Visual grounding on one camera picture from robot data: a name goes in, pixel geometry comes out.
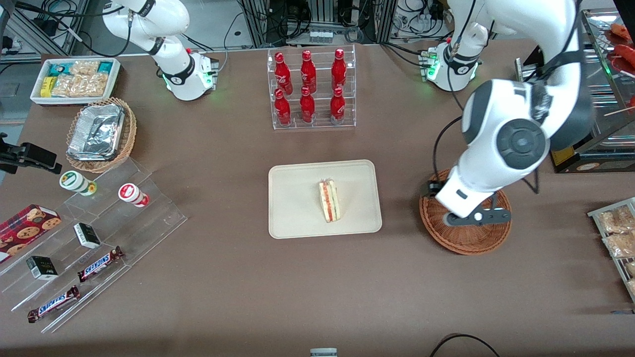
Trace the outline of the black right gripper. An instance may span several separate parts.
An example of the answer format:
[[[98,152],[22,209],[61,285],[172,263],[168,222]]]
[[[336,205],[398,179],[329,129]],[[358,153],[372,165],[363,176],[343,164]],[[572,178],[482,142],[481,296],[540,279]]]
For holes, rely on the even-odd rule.
[[[53,174],[60,174],[62,164],[57,163],[57,155],[38,145],[25,142],[21,145],[7,144],[6,133],[0,134],[0,170],[16,174],[18,167],[34,167]]]

